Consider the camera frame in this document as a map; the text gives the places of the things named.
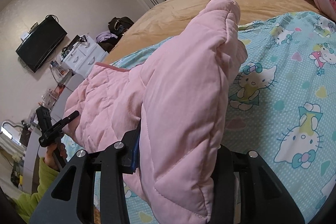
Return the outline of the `left hand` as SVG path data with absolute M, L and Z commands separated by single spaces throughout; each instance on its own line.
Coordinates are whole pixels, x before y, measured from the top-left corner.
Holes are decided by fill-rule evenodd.
M 56 158 L 55 151 L 58 151 L 60 153 L 60 156 L 63 159 L 67 158 L 67 151 L 66 151 L 65 144 L 63 144 L 63 143 L 53 143 L 53 144 L 51 144 L 47 147 L 44 162 L 51 169 L 56 170 L 56 171 L 60 171 L 59 165 L 57 163 L 57 158 Z

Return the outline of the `green sleeve forearm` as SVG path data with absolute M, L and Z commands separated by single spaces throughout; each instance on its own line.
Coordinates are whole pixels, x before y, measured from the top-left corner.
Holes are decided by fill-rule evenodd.
M 36 209 L 38 203 L 41 201 L 45 192 L 51 186 L 51 184 L 56 179 L 59 172 L 50 168 L 46 163 L 45 159 L 42 157 L 39 160 L 39 185 L 37 187 L 37 192 L 32 195 L 27 193 L 22 193 L 17 199 L 13 199 L 14 209 L 19 214 L 19 216 L 29 223 L 30 217 L 32 216 L 34 210 Z

